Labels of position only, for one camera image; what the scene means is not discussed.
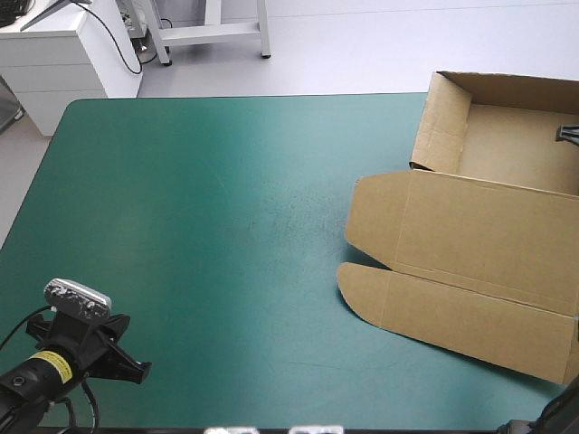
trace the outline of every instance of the cardboard box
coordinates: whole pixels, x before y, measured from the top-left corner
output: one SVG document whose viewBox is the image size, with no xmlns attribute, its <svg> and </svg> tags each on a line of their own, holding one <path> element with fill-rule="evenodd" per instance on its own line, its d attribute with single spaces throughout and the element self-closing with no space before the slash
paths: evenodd
<svg viewBox="0 0 579 434">
<path fill-rule="evenodd" d="M 432 76 L 414 170 L 360 179 L 342 264 L 367 322 L 552 382 L 579 373 L 579 82 Z"/>
</svg>

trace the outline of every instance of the black clamp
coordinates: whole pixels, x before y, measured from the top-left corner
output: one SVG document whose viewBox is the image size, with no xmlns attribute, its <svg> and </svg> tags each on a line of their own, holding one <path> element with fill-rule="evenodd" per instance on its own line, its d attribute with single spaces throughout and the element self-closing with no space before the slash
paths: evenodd
<svg viewBox="0 0 579 434">
<path fill-rule="evenodd" d="M 557 142 L 566 140 L 579 146 L 579 125 L 562 125 L 557 129 Z"/>
</svg>

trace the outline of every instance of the gray floor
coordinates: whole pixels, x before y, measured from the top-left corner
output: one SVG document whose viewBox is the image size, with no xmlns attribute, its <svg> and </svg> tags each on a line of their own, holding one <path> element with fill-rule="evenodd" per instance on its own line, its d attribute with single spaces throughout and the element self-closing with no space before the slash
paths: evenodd
<svg viewBox="0 0 579 434">
<path fill-rule="evenodd" d="M 176 26 L 199 23 L 204 0 L 157 0 Z M 139 97 L 425 91 L 439 70 L 579 80 L 579 1 L 270 0 L 273 56 L 256 42 L 179 47 L 173 66 L 146 65 Z M 223 0 L 223 20 L 255 0 Z M 0 244 L 49 138 L 29 118 L 0 136 Z"/>
</svg>

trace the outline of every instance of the box flap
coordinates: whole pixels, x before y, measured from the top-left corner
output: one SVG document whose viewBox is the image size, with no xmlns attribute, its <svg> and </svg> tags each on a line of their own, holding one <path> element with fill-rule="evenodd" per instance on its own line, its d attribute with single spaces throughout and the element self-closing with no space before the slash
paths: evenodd
<svg viewBox="0 0 579 434">
<path fill-rule="evenodd" d="M 579 114 L 579 81 L 474 72 L 440 75 L 472 94 L 474 104 Z"/>
<path fill-rule="evenodd" d="M 578 222 L 576 196 L 412 170 L 358 181 L 346 238 L 395 271 L 574 316 Z"/>
<path fill-rule="evenodd" d="M 456 174 L 467 130 L 470 94 L 434 73 L 416 135 L 411 166 Z"/>
<path fill-rule="evenodd" d="M 356 264 L 337 277 L 348 305 L 374 326 L 552 382 L 577 375 L 567 371 L 570 316 Z"/>
</svg>

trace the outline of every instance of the drawer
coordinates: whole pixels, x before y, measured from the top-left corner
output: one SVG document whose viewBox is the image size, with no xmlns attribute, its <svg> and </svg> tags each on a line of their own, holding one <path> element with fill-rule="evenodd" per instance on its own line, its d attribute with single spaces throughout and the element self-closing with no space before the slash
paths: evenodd
<svg viewBox="0 0 579 434">
<path fill-rule="evenodd" d="M 1 66 L 90 63 L 77 36 L 0 39 Z"/>
<path fill-rule="evenodd" d="M 0 67 L 0 75 L 12 92 L 102 90 L 90 64 Z"/>
<path fill-rule="evenodd" d="M 16 97 L 43 136 L 52 136 L 66 107 L 77 99 L 106 98 L 103 90 L 25 92 Z"/>
</svg>

